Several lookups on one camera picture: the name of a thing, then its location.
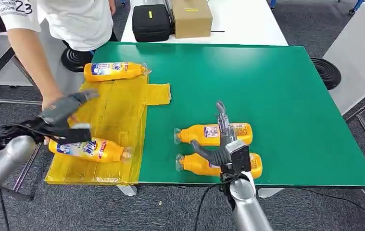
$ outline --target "number 23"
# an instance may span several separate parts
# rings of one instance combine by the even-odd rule
[[[25,14],[30,14],[32,13],[32,5],[29,3],[25,3],[25,10],[21,10],[21,7],[24,5],[24,3],[21,0],[15,0],[15,2],[18,3],[17,8],[15,9],[18,12],[23,12]]]

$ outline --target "bottle label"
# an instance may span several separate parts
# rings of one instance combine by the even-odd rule
[[[245,124],[234,124],[233,127],[237,136],[246,136],[248,134]]]
[[[203,128],[206,138],[219,137],[219,127],[218,126],[207,126]]]
[[[106,148],[107,141],[103,141],[101,147],[96,140],[80,143],[58,144],[57,151],[62,154],[75,155],[75,156],[92,156],[96,155],[99,159],[103,157],[104,149]]]
[[[120,72],[124,67],[124,71],[128,70],[128,62],[124,63],[95,63],[92,64],[92,75],[110,75]]]
[[[253,155],[250,153],[250,169],[256,169],[257,166],[257,161],[256,158],[253,157]]]

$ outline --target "yellow bottle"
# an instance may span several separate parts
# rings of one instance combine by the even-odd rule
[[[263,171],[262,159],[256,153],[249,153],[249,155],[251,166],[250,173],[254,179],[259,178]],[[186,156],[178,154],[176,156],[176,169],[177,171],[187,170],[197,175],[204,176],[219,177],[221,173],[219,166],[209,163],[205,158],[197,153]]]
[[[232,123],[235,127],[236,136],[245,144],[250,144],[253,140],[253,133],[250,124]],[[202,146],[219,146],[220,131],[217,124],[194,125],[187,129],[174,129],[174,143],[189,143],[197,140]]]
[[[86,64],[83,70],[88,82],[101,82],[121,78],[135,78],[147,74],[147,67],[132,62]]]
[[[128,162],[133,155],[133,148],[123,148],[113,141],[100,138],[92,138],[89,142],[71,144],[58,144],[51,140],[49,150],[55,154],[72,155],[97,162]]]

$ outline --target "black shorts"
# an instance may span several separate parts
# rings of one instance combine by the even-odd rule
[[[62,40],[62,42],[67,46],[68,49],[70,49],[78,58],[79,62],[83,65],[88,64],[92,61],[93,54],[95,50],[92,51],[76,51],[70,48],[69,44]],[[118,42],[116,34],[112,31],[112,35],[110,36],[109,42]]]

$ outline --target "gray floor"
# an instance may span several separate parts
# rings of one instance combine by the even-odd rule
[[[274,15],[290,45],[303,45],[310,55],[321,57],[349,20],[346,12],[354,2],[344,0],[278,0]],[[115,32],[121,37],[128,9],[118,7]],[[38,100],[32,87],[0,86],[0,97]],[[36,115],[37,106],[0,104],[0,124],[18,122]],[[351,132],[365,154],[365,133],[356,120]],[[22,192],[35,194],[32,202],[6,199],[11,230],[192,230],[198,202],[204,188],[138,186],[134,197],[115,187],[47,185],[43,178],[52,155],[42,147]],[[7,186],[12,186],[11,177]],[[365,207],[359,190],[316,190],[353,200]],[[204,201],[199,230],[234,230],[224,197],[211,190]],[[292,230],[365,230],[365,212],[344,201],[298,189],[286,189],[261,199],[273,228]],[[4,226],[0,206],[0,230]]]

